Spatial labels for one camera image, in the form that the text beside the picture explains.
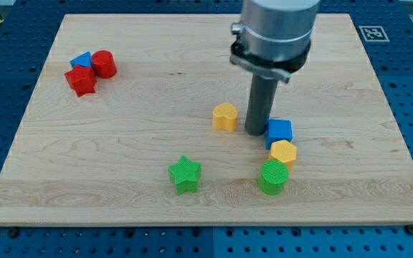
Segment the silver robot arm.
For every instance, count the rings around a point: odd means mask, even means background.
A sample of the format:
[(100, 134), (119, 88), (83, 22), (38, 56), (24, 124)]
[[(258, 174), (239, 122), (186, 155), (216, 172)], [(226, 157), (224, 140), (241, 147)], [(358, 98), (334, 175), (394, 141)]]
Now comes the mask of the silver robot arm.
[(320, 0), (244, 0), (230, 62), (265, 79), (287, 83), (310, 51)]

